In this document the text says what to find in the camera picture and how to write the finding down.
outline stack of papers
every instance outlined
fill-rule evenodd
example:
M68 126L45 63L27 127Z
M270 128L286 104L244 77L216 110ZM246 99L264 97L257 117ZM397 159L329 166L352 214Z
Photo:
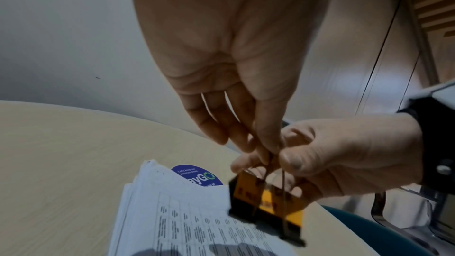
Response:
M155 161L122 193L108 256L292 256L292 247L228 216L228 186L191 183Z

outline blue circular sticker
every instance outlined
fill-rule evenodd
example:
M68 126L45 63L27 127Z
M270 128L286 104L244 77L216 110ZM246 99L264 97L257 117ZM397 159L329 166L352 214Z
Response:
M200 186L217 186L223 185L220 179L209 171L193 165L177 165L172 168L172 171L190 182Z

